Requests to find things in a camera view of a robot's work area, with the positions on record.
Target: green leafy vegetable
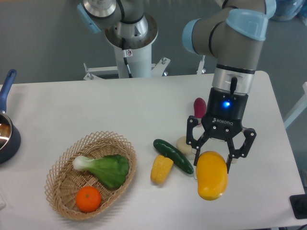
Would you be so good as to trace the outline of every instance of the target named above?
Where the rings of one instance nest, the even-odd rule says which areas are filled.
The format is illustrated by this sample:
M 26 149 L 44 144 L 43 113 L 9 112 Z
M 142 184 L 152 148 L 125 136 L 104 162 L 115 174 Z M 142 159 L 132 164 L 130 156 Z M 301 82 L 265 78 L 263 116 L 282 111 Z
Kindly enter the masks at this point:
M 99 159 L 78 156 L 72 162 L 78 171 L 89 171 L 108 188 L 119 188 L 126 181 L 129 171 L 128 160 L 120 155 L 108 155 Z

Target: yellow corn cob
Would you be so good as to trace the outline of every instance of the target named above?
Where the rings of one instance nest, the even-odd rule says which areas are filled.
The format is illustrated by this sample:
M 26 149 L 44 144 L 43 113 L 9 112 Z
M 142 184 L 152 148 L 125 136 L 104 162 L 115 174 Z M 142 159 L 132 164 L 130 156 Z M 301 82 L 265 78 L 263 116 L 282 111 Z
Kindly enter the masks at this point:
M 173 163 L 171 159 L 158 155 L 154 160 L 150 179 L 157 184 L 162 184 L 171 171 Z

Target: plastic food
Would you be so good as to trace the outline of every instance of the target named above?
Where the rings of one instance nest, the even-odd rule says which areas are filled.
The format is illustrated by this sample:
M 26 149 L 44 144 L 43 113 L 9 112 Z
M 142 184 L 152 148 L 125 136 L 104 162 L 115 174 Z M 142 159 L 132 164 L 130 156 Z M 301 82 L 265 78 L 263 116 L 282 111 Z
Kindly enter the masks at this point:
M 120 155 L 108 155 L 99 159 L 78 156 L 72 162 L 78 171 L 89 171 L 108 188 L 119 188 L 126 181 L 129 171 L 128 160 Z
M 192 153 L 192 146 L 186 143 L 187 137 L 181 137 L 176 142 L 176 148 L 185 155 L 190 155 Z
M 158 155 L 154 160 L 150 179 L 156 184 L 162 184 L 169 175 L 173 163 L 171 159 Z
M 207 105 L 206 105 L 206 102 L 202 98 L 200 97 L 196 98 L 193 106 L 194 106 L 194 116 L 196 118 L 202 118 L 203 116 L 205 116 Z
M 86 186 L 79 190 L 76 196 L 76 205 L 81 212 L 94 212 L 101 202 L 101 195 L 95 187 Z
M 178 149 L 176 149 L 174 146 L 172 146 L 165 140 L 156 139 L 153 142 L 153 146 L 156 148 L 156 150 L 158 150 L 161 155 L 170 158 L 174 162 L 174 164 L 177 165 L 178 168 L 180 168 L 185 173 L 193 174 L 193 166 L 182 154 L 182 152 L 180 152 Z
M 218 199 L 225 192 L 228 183 L 224 158 L 214 151 L 202 153 L 197 162 L 196 176 L 200 197 L 205 200 Z

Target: wicker basket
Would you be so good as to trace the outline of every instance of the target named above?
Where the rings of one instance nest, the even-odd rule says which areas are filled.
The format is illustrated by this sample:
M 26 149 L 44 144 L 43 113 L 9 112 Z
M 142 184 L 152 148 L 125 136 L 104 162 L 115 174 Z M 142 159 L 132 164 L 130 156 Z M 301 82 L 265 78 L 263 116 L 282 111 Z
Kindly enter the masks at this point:
M 72 166 L 72 161 L 80 155 L 97 159 L 114 154 L 126 157 L 130 166 L 125 183 L 118 189 L 108 189 L 89 172 L 76 171 Z M 136 162 L 134 148 L 123 136 L 113 132 L 92 133 L 71 146 L 52 166 L 45 186 L 47 201 L 56 212 L 66 218 L 81 220 L 94 217 L 126 190 L 135 174 Z M 77 192 L 84 186 L 93 186 L 100 191 L 102 201 L 95 212 L 83 213 L 76 206 Z

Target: cooking pot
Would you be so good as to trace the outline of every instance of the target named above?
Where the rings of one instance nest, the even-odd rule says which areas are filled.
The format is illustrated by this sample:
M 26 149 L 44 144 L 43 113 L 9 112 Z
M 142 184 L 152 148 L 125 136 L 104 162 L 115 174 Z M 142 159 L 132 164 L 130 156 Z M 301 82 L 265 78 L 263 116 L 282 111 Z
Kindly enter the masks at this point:
M 18 151 L 21 137 L 6 113 L 6 100 L 17 71 L 11 69 L 0 91 L 0 164 L 12 158 Z

